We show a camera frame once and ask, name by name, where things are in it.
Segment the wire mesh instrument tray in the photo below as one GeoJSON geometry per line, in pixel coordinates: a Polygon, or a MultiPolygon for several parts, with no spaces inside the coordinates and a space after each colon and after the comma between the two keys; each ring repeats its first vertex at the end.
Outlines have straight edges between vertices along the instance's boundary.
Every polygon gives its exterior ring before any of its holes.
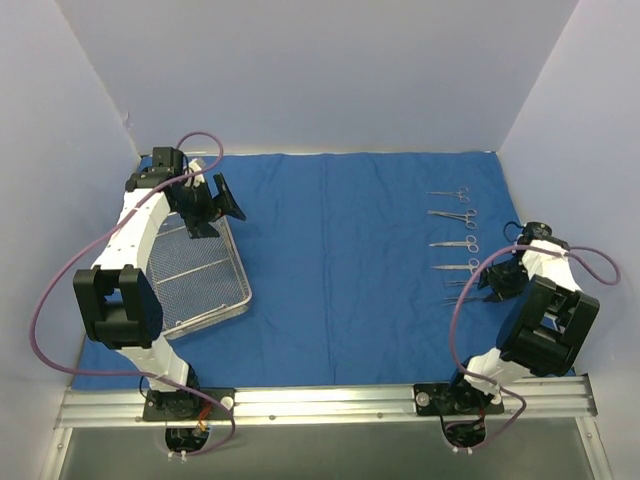
{"type": "Polygon", "coordinates": [[[222,309],[226,315],[218,324],[248,310],[252,290],[229,222],[222,218],[214,227],[218,238],[191,239],[180,216],[171,213],[155,237],[146,276],[169,340],[204,329],[176,330],[177,321],[222,309]]]}

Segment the blue surgical drape cloth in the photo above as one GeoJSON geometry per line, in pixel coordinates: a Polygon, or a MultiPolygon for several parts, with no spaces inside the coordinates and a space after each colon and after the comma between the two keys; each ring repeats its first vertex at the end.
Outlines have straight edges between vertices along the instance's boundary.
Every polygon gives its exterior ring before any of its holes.
{"type": "Polygon", "coordinates": [[[445,381],[495,343],[510,302],[451,305],[469,259],[467,230],[428,210],[466,186],[480,256],[502,248],[517,213],[493,153],[229,156],[220,164],[246,220],[232,233],[253,296],[246,313],[176,339],[207,386],[281,387],[445,381]]]}

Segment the steel surgical scissors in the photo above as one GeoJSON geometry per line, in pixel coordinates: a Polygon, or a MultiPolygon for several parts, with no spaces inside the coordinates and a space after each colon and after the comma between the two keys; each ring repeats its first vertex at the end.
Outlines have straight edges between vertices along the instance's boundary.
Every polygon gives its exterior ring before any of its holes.
{"type": "Polygon", "coordinates": [[[474,235],[467,235],[463,240],[447,240],[429,244],[430,247],[465,248],[470,253],[478,253],[480,248],[474,235]]]}

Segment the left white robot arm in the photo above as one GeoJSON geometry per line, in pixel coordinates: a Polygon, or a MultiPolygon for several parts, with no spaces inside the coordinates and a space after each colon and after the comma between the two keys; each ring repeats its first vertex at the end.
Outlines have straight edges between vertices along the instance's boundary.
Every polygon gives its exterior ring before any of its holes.
{"type": "Polygon", "coordinates": [[[231,295],[229,219],[244,220],[224,176],[176,147],[156,147],[125,183],[102,252],[76,271],[73,289],[88,338],[125,357],[179,419],[202,405],[194,368],[169,343],[206,323],[231,295]]]}

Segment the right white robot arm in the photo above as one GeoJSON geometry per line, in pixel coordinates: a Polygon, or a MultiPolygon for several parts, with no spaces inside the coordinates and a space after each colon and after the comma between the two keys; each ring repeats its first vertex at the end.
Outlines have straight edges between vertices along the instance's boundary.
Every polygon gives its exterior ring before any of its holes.
{"type": "Polygon", "coordinates": [[[489,287],[488,303],[514,299],[495,346],[463,362],[444,388],[444,400],[455,412],[469,411],[480,400],[495,401],[499,387],[528,375],[563,376],[572,367],[600,310],[600,302],[575,281],[569,244],[552,228],[528,222],[521,228],[511,258],[479,275],[478,287],[489,287]]]}

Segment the steel forceps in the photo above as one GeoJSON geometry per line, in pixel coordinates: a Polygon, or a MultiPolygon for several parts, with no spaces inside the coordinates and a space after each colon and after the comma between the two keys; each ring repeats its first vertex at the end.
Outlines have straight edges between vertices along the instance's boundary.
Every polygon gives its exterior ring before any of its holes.
{"type": "Polygon", "coordinates": [[[476,301],[482,302],[482,301],[485,301],[485,299],[482,296],[467,296],[462,299],[460,297],[446,297],[443,299],[442,303],[443,305],[454,305],[458,301],[461,301],[462,303],[476,302],[476,301]]]}
{"type": "MultiPolygon", "coordinates": [[[[443,282],[443,286],[445,287],[464,287],[466,284],[468,283],[468,281],[465,280],[450,280],[450,281],[444,281],[443,282]]],[[[478,280],[471,282],[471,285],[478,285],[478,280]]]]}

